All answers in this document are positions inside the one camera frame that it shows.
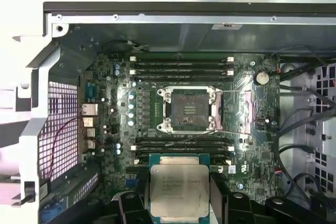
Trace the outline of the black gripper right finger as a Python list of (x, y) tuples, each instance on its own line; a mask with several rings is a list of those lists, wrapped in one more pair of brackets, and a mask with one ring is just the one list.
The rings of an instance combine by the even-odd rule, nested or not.
[(317, 216), (282, 197), (259, 204), (244, 193), (233, 192), (220, 173), (210, 173), (210, 205), (218, 223), (316, 223)]

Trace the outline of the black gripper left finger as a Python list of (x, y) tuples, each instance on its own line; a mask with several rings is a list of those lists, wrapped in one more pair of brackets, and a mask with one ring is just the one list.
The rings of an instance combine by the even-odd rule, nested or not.
[(151, 223), (149, 173), (136, 176), (136, 187), (115, 194), (105, 203), (85, 198), (60, 214), (60, 223)]

